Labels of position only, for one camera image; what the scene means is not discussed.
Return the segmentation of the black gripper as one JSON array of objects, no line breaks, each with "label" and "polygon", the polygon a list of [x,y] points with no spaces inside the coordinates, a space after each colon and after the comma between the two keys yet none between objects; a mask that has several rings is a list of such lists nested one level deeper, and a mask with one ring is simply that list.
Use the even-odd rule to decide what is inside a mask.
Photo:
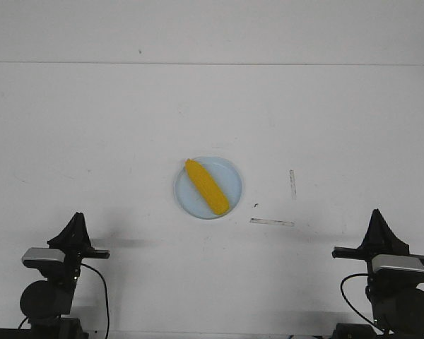
[{"label": "black gripper", "polygon": [[424,265],[424,256],[410,254],[409,245],[400,240],[393,231],[389,228],[386,220],[382,216],[379,209],[374,209],[372,211],[370,221],[368,224],[367,232],[363,237],[362,243],[357,249],[351,249],[346,247],[335,247],[332,251],[332,256],[334,258],[345,258],[353,260],[361,260],[366,262],[367,265],[367,294],[370,297],[388,297],[395,295],[403,290],[415,289],[419,284],[409,283],[404,281],[390,281],[384,278],[378,278],[372,272],[372,259],[379,255],[385,253],[370,253],[369,249],[377,245],[378,237],[378,221],[380,232],[383,238],[384,247],[390,252],[388,255],[395,256],[412,256],[419,258],[421,263]]},{"label": "black gripper", "polygon": [[66,227],[54,238],[47,241],[49,248],[68,248],[76,244],[76,221],[78,243],[85,251],[75,249],[61,250],[66,254],[63,264],[45,264],[39,267],[39,272],[51,283],[61,286],[73,286],[81,274],[83,259],[108,259],[108,250],[97,250],[92,247],[86,228],[86,219],[83,213],[75,213]]}]

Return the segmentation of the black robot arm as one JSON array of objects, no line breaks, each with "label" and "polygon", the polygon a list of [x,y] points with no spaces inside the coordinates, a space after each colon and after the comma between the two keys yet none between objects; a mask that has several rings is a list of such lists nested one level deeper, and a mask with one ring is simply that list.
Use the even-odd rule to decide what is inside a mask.
[{"label": "black robot arm", "polygon": [[424,338],[424,255],[412,254],[409,245],[390,229],[374,209],[362,243],[356,248],[335,247],[333,258],[364,261],[366,272],[342,279],[365,278],[365,296],[372,318],[363,323],[338,323],[332,338]]},{"label": "black robot arm", "polygon": [[36,269],[43,279],[29,284],[20,296],[25,318],[17,328],[0,328],[0,338],[88,338],[81,320],[69,316],[81,269],[96,273],[105,296],[106,329],[110,333],[110,303],[103,274],[85,259],[108,259],[108,250],[91,244],[83,213],[76,212],[66,227],[46,247],[30,247],[21,257],[26,268]]}]

